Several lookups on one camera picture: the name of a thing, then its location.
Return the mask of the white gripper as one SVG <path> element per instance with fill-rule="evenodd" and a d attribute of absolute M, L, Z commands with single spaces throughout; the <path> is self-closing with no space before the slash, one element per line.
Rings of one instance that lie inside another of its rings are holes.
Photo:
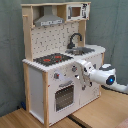
<path fill-rule="evenodd" d="M 77 61 L 77 69 L 80 83 L 83 87 L 90 85 L 90 74 L 94 70 L 91 62 L 85 60 Z"/>

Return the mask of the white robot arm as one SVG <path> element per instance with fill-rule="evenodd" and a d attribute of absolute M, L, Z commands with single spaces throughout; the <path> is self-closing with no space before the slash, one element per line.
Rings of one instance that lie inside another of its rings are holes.
<path fill-rule="evenodd" d="M 99 69 L 95 69 L 91 62 L 85 60 L 78 60 L 77 64 L 81 68 L 82 82 L 88 78 L 91 82 L 104 85 L 113 91 L 128 94 L 128 84 L 121 85 L 116 82 L 116 69 L 110 64 L 104 64 Z"/>

